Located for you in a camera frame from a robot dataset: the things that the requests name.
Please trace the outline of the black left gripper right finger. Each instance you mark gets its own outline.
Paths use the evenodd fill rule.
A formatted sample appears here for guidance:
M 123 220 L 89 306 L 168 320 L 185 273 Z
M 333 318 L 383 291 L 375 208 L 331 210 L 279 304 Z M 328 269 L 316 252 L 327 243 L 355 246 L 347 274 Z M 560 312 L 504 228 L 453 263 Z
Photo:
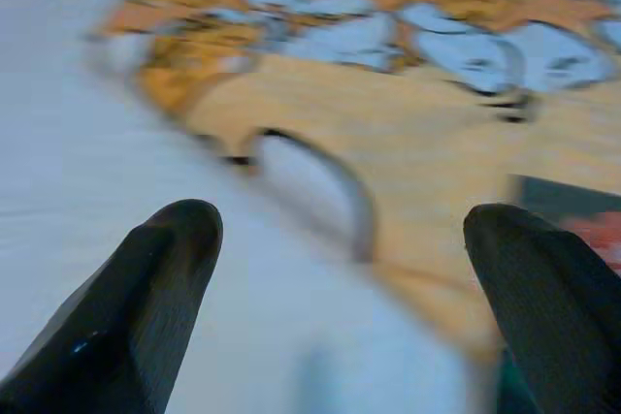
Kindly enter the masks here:
M 463 234 L 539 411 L 619 412 L 619 276 L 578 235 L 521 207 L 473 207 Z

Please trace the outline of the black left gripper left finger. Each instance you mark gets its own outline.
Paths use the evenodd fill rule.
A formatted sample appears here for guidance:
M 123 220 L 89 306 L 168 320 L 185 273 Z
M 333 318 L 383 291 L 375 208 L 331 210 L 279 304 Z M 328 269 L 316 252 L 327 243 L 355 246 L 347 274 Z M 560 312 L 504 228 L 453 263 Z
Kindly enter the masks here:
M 196 199 L 132 229 L 2 378 L 2 412 L 165 412 L 222 239 Z

